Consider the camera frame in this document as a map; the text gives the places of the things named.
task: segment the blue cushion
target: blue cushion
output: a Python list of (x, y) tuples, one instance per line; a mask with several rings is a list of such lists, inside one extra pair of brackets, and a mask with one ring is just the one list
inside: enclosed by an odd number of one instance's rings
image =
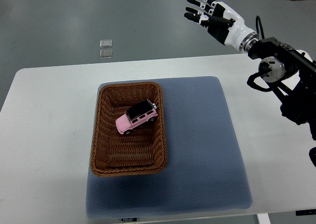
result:
[(163, 92), (167, 166), (158, 174), (110, 178), (97, 177), (89, 169), (88, 217), (249, 208), (252, 198), (248, 180), (219, 80), (195, 77), (150, 81), (159, 83)]

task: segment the pink toy car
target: pink toy car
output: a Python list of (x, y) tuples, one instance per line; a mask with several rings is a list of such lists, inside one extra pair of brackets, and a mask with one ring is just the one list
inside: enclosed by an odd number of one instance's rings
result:
[(116, 119), (115, 124), (120, 134), (130, 134), (132, 129), (158, 116), (157, 106), (148, 99), (130, 107), (125, 114)]

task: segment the clear plastic piece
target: clear plastic piece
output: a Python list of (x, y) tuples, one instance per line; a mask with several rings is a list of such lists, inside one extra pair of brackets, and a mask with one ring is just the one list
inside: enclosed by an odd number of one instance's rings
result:
[(107, 48), (100, 50), (100, 58), (111, 58), (113, 55), (113, 49)]
[(101, 40), (100, 47), (112, 47), (112, 40)]

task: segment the robotic hand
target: robotic hand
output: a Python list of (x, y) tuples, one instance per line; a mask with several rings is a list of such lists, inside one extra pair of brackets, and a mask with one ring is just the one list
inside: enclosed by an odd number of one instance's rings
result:
[[(223, 45), (232, 45), (240, 52), (247, 52), (251, 59), (262, 59), (258, 72), (249, 77), (247, 84), (256, 90), (273, 91), (282, 102), (282, 116), (298, 125), (309, 123), (312, 138), (316, 140), (316, 61), (312, 61), (307, 53), (299, 53), (273, 37), (265, 39), (258, 16), (255, 32), (245, 26), (240, 15), (221, 1), (187, 1), (204, 10), (186, 7), (188, 12), (184, 16), (187, 19), (207, 28), (207, 32)], [(282, 81), (297, 72), (300, 81), (291, 90)], [(268, 88), (255, 84), (254, 80), (258, 77), (267, 83)], [(316, 147), (310, 150), (310, 158), (316, 166)]]
[(223, 45), (232, 45), (240, 52), (247, 52), (258, 41), (258, 34), (245, 26), (243, 18), (221, 1), (187, 0), (207, 13), (186, 7), (184, 16), (207, 28), (207, 32)]

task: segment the brown woven basket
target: brown woven basket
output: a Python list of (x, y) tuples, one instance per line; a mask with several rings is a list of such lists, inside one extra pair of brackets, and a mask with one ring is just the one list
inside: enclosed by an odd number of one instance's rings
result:
[[(154, 122), (121, 135), (115, 120), (126, 109), (148, 98), (158, 108)], [(167, 164), (162, 90), (158, 83), (111, 84), (101, 88), (94, 124), (92, 172), (101, 177), (154, 174)]]

